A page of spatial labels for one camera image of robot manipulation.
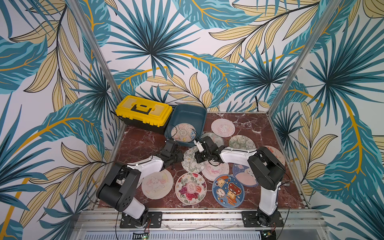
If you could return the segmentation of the pink cartoon round coaster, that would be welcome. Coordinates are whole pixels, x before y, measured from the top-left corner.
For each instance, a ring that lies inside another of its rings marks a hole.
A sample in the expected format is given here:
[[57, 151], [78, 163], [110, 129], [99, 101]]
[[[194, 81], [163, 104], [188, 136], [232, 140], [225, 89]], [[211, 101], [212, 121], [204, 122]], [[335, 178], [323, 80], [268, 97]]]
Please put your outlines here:
[[202, 170], [203, 176], [209, 181], [214, 181], [218, 176], [227, 175], [230, 172], [229, 164], [211, 164], [210, 162], [205, 162], [205, 168]]

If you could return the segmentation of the white floral round coaster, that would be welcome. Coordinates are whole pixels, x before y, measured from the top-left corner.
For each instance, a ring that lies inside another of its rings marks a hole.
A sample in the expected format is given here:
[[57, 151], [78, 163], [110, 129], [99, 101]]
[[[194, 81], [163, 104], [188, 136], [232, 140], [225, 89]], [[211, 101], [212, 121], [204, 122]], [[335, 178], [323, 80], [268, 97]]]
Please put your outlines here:
[[204, 163], [197, 163], [195, 158], [195, 153], [199, 152], [198, 147], [193, 147], [185, 151], [184, 160], [182, 161], [182, 166], [184, 170], [190, 173], [200, 173], [204, 168]]

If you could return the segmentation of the pastel cartoon round coaster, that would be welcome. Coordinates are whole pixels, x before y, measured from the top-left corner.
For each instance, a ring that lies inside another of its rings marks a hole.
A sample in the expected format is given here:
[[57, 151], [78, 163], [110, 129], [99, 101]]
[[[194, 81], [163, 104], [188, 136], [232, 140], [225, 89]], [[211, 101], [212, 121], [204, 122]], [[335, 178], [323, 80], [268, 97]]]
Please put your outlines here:
[[180, 123], [172, 128], [171, 137], [175, 141], [189, 143], [195, 139], [196, 130], [191, 124]]

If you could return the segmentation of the green bunny round coaster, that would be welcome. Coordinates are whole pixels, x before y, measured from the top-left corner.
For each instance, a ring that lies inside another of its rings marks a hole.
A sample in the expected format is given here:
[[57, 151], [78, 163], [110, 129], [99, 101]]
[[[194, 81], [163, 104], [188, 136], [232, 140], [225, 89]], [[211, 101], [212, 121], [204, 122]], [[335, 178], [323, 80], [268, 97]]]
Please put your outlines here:
[[225, 145], [224, 140], [223, 140], [220, 136], [218, 136], [218, 135], [216, 135], [216, 134], [214, 134], [214, 133], [205, 133], [205, 134], [202, 135], [202, 138], [204, 138], [204, 137], [210, 137], [210, 138], [212, 139], [212, 141], [213, 141], [218, 147], [221, 147], [221, 146], [224, 146], [224, 145]]

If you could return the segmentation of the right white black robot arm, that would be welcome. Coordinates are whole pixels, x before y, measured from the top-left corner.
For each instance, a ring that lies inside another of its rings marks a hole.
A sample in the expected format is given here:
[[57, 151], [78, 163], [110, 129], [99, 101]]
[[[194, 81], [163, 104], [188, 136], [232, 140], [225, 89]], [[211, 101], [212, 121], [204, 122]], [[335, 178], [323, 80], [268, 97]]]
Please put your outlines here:
[[261, 198], [257, 215], [250, 221], [255, 221], [263, 227], [278, 224], [278, 193], [286, 174], [286, 167], [266, 147], [255, 150], [240, 150], [230, 147], [218, 147], [210, 137], [194, 140], [198, 152], [195, 153], [198, 163], [213, 161], [224, 164], [238, 164], [250, 168], [261, 186]]

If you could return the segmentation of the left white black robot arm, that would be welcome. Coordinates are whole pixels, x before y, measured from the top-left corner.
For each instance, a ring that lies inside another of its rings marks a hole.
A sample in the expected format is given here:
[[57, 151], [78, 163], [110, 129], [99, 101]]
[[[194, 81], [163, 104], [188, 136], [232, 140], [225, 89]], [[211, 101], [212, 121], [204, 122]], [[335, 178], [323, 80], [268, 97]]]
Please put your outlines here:
[[149, 209], [135, 198], [138, 183], [182, 161], [179, 144], [167, 140], [159, 153], [147, 159], [130, 164], [115, 163], [99, 186], [96, 196], [121, 212], [124, 220], [131, 221], [134, 226], [145, 226], [150, 220]]

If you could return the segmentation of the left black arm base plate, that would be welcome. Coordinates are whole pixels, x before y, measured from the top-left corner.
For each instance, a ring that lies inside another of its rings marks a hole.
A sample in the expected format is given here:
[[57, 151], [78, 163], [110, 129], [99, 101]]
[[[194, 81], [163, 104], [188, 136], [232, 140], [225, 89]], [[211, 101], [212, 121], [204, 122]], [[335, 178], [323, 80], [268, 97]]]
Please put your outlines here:
[[128, 214], [122, 213], [120, 228], [147, 228], [159, 229], [162, 225], [162, 212], [144, 212], [139, 219], [135, 219]]

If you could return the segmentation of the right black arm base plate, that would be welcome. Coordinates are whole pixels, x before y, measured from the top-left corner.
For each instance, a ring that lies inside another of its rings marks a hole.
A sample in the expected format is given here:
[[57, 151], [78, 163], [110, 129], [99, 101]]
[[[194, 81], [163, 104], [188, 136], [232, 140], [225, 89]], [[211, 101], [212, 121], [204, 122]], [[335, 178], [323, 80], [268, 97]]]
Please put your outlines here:
[[284, 221], [279, 211], [267, 215], [262, 211], [242, 211], [242, 221], [245, 228], [252, 227], [283, 227]]

